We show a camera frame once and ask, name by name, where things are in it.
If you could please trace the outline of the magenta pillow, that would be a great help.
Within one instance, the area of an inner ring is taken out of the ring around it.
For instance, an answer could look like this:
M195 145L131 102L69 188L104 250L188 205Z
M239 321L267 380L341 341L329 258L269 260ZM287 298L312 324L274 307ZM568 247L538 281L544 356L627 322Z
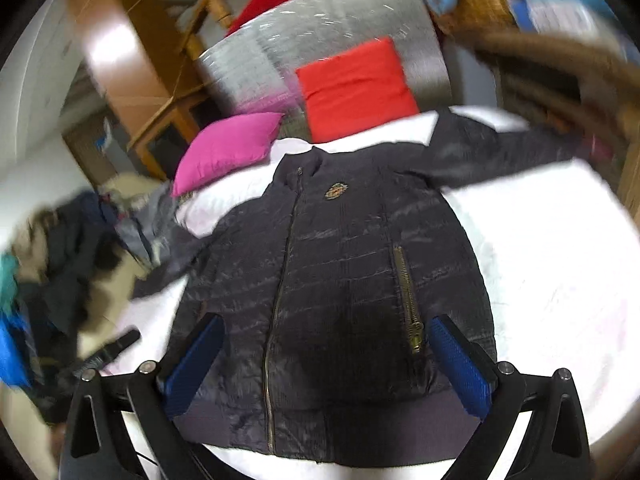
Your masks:
M232 171L262 162L277 139L281 118L273 112L244 114L205 127L180 159L171 195L190 193Z

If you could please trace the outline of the grey folded garment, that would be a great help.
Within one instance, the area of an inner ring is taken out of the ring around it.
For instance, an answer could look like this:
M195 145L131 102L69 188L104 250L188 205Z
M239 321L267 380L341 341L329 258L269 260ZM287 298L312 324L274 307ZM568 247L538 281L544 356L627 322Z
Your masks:
M134 196L115 226L124 247L138 263L153 269L169 255L169 234L177 225L180 200L172 196L174 182L165 181L149 194Z

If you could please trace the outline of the silver foil headboard cover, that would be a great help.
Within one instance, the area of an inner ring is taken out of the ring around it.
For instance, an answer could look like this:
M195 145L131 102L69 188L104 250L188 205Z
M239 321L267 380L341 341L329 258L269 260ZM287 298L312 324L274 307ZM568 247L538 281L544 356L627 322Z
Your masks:
M450 103L447 66L423 0L290 0L206 49L196 65L224 114L277 112L282 138L308 140L296 70L383 37L393 40L420 110Z

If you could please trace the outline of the black puffer jacket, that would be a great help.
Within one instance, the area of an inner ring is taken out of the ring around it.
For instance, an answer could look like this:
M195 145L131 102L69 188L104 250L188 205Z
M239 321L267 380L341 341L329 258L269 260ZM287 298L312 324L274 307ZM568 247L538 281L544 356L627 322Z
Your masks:
M351 467L451 460L469 415L427 327L446 314L496 350L476 255L445 200L582 154L578 136L499 132L442 112L426 143L281 159L264 194L192 238L134 292L186 278L168 344L206 313L224 348L176 420L190 442Z

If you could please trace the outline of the wooden cabinet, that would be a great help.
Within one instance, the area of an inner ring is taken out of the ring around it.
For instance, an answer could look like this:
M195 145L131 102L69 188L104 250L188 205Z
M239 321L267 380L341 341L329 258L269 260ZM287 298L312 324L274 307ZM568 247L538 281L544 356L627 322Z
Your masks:
M176 174L209 96L160 0L66 0L96 88L153 177Z

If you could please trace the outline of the red pillow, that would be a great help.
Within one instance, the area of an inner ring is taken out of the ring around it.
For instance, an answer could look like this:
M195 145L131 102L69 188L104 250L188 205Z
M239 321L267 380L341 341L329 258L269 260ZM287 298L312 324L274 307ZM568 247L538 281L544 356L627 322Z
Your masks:
M311 142L331 142L419 113L388 37L296 70Z

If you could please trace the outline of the white bed blanket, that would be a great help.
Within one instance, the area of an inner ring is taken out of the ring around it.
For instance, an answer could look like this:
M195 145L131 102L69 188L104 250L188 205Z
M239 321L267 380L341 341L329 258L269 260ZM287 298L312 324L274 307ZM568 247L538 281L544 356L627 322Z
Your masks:
M428 112L326 144L286 138L268 162L204 188L178 213L197 236L209 234L232 206L262 195L278 162L313 146L352 152L381 142L426 143ZM610 187L582 160L445 193L471 241L496 326L498 358L525 373L566 366L584 411L595 479L615 479L639 452L639 231ZM149 299L132 300L118 331L140 328L141 341L106 374L132 372L166 348L186 278ZM440 479L449 462L356 469L208 447L257 479Z

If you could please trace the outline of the pile of dark clothes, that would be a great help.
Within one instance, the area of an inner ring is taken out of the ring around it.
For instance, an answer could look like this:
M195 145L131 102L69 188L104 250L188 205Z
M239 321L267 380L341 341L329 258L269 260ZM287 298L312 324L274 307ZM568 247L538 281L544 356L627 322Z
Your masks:
M110 196L81 192L36 211L1 256L1 380L50 426L66 421L80 381L78 334L93 280L119 263L119 219Z

